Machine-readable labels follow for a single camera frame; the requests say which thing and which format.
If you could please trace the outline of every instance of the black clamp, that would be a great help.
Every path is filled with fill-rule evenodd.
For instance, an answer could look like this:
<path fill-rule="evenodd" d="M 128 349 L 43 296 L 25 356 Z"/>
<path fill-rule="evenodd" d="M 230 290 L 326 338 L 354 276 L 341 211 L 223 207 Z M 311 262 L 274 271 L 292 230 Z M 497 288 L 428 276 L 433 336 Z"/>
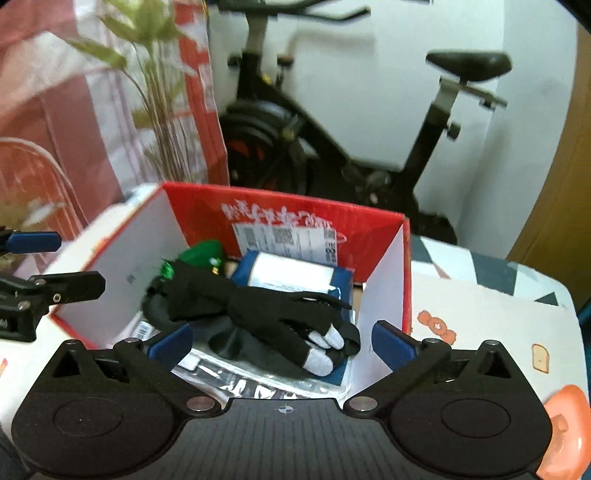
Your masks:
<path fill-rule="evenodd" d="M 98 299 L 105 279 L 98 272 L 34 275 L 29 280 L 0 273 L 0 339 L 34 342 L 49 307 Z"/>

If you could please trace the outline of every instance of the wooden door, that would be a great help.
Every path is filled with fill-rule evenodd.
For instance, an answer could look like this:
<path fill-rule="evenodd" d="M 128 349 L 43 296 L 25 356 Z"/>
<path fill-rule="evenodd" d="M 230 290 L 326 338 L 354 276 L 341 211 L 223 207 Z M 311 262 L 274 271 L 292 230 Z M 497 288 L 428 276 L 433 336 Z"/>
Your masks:
<path fill-rule="evenodd" d="M 579 28 L 573 94 L 554 161 L 509 260 L 591 297 L 591 35 Z"/>

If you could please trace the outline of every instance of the seat post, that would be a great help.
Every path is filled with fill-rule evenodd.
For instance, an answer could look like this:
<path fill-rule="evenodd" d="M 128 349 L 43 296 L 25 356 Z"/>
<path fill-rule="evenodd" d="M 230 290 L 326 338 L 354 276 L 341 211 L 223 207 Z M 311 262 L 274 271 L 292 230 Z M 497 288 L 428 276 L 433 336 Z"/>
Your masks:
<path fill-rule="evenodd" d="M 447 129 L 447 122 L 459 94 L 460 85 L 464 84 L 465 82 L 459 84 L 440 82 L 439 92 L 429 107 L 423 126 L 414 141 L 413 148 L 401 172 L 404 187 L 410 192 L 417 185 L 442 133 Z"/>

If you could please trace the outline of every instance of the white label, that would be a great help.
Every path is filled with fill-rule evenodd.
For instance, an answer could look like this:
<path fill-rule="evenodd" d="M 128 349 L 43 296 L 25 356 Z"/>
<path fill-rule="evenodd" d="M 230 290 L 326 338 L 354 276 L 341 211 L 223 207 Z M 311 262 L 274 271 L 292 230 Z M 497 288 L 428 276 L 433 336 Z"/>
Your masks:
<path fill-rule="evenodd" d="M 157 333 L 158 330 L 152 327 L 148 322 L 142 320 L 138 323 L 138 326 L 135 328 L 132 337 L 139 338 L 140 340 L 145 342 Z"/>
<path fill-rule="evenodd" d="M 334 269 L 292 258 L 259 254 L 252 266 L 248 284 L 279 291 L 316 291 L 328 293 Z"/>
<path fill-rule="evenodd" d="M 234 223 L 240 253 L 257 250 L 283 257 L 327 265 L 337 264 L 336 231 L 333 228 Z"/>

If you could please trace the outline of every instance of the orange cartoon character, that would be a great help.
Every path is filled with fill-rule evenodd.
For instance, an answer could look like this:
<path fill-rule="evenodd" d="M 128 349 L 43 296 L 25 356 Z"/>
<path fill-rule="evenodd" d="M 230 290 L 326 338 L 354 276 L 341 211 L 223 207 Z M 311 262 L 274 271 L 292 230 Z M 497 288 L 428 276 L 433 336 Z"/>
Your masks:
<path fill-rule="evenodd" d="M 441 339 L 449 345 L 453 345 L 456 341 L 456 332 L 449 330 L 446 323 L 441 320 L 441 318 L 433 317 L 428 311 L 423 310 L 418 314 L 417 320 L 422 325 L 429 327 L 435 335 L 441 337 Z"/>

